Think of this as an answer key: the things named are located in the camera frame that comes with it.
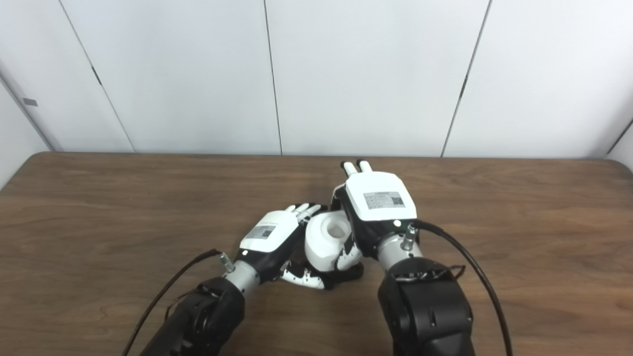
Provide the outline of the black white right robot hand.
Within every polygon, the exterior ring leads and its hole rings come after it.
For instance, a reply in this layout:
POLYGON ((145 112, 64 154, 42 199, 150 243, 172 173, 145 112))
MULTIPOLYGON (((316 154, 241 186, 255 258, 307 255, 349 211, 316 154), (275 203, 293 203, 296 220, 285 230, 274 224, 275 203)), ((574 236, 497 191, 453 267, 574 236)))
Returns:
POLYGON ((330 210, 342 211, 351 232, 338 253, 334 268, 344 271, 362 257, 388 271, 398 262, 423 256, 416 205, 404 182, 395 174, 374 171, 367 160, 340 164, 346 180, 334 188, 330 210))

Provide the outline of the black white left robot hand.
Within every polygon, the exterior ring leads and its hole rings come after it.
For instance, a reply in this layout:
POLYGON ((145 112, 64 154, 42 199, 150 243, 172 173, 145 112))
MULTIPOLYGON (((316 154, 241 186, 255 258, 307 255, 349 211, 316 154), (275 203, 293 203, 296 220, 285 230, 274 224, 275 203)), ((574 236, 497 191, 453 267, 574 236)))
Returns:
POLYGON ((309 221, 324 210, 303 203, 266 213, 240 241, 235 265, 249 269, 258 284, 282 279, 306 288, 331 288, 313 267, 292 259, 305 241, 309 221))

